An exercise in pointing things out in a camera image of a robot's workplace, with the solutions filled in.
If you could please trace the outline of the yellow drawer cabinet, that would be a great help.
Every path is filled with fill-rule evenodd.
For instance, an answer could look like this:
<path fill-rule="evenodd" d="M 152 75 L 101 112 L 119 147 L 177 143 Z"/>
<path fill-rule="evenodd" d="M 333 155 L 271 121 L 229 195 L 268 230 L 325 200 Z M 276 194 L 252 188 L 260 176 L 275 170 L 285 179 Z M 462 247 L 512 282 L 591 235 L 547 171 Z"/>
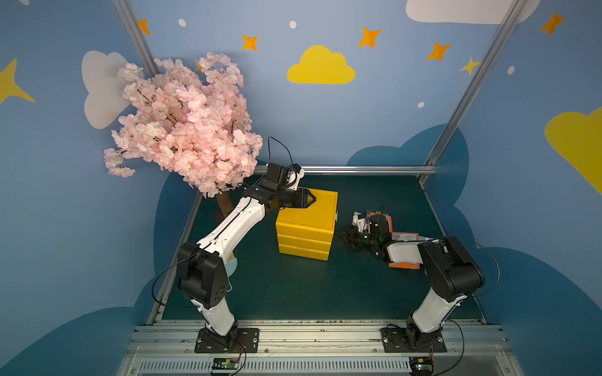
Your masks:
<path fill-rule="evenodd" d="M 339 194 L 310 190 L 316 202 L 309 208 L 286 208 L 276 220 L 278 250 L 284 255 L 327 261 L 335 228 L 334 212 Z"/>

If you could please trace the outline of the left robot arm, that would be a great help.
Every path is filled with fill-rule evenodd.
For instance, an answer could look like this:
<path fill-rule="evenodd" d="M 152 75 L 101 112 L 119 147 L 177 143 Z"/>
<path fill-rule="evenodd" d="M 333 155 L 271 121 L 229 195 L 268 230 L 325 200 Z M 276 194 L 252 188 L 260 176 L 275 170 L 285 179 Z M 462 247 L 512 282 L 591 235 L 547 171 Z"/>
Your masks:
<path fill-rule="evenodd" d="M 177 282 L 181 293 L 202 314 L 206 328 L 219 338 L 235 330 L 226 294 L 230 279 L 226 263 L 240 241 L 272 211 L 281 208 L 309 208 L 317 201 L 307 189 L 299 187 L 305 175 L 298 165 L 270 163 L 257 183 L 244 189 L 233 211 L 197 243 L 180 246 L 177 255 Z"/>

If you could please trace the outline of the orange white-label seed bag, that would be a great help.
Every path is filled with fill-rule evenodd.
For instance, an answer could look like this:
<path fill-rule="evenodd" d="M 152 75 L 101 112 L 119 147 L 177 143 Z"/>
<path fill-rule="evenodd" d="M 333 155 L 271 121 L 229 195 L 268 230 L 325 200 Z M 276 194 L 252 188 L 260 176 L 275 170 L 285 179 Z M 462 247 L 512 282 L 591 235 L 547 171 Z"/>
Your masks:
<path fill-rule="evenodd" d="M 388 266 L 395 269 L 420 269 L 419 263 L 388 263 Z"/>

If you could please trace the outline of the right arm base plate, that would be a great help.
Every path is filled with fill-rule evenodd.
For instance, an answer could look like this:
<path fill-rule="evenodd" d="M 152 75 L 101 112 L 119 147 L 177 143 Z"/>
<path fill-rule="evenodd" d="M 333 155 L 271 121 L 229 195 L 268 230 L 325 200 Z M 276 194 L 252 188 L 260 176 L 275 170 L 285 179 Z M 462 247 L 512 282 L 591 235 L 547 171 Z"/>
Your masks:
<path fill-rule="evenodd" d="M 380 329 L 381 342 L 386 353 L 446 353 L 447 348 L 440 330 L 420 332 L 415 327 L 388 324 Z"/>

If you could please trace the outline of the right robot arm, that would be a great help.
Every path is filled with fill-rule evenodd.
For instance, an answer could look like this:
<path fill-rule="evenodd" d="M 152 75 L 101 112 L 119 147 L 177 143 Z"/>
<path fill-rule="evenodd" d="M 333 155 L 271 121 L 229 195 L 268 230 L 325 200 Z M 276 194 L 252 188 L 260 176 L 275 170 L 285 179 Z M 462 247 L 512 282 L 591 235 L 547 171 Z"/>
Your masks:
<path fill-rule="evenodd" d="M 393 232 L 386 216 L 361 213 L 354 213 L 352 224 L 337 230 L 335 236 L 352 252 L 367 253 L 392 266 L 424 270 L 430 289 L 408 319 L 406 334 L 411 338 L 438 332 L 451 312 L 486 282 L 480 266 L 457 237 Z"/>

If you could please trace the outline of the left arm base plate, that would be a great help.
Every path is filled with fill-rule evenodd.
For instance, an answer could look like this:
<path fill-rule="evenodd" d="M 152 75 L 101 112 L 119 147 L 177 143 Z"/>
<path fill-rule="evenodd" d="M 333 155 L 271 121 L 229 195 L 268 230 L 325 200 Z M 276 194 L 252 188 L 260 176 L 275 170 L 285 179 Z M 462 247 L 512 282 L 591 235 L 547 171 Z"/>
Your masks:
<path fill-rule="evenodd" d="M 257 353 L 260 329 L 255 327 L 233 327 L 225 336 L 208 328 L 199 331 L 195 353 Z"/>

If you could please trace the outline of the yellow top drawer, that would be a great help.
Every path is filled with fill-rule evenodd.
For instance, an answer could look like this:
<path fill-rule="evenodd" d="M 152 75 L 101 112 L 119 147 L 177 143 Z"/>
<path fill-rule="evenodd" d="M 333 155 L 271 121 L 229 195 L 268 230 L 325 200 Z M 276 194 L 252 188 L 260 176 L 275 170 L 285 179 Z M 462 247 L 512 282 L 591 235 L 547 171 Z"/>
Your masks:
<path fill-rule="evenodd" d="M 338 209 L 336 209 L 335 212 L 334 212 L 333 228 L 336 227 L 336 224 L 337 224 L 337 221 L 338 221 L 338 216 L 339 216 L 339 212 L 338 212 Z"/>

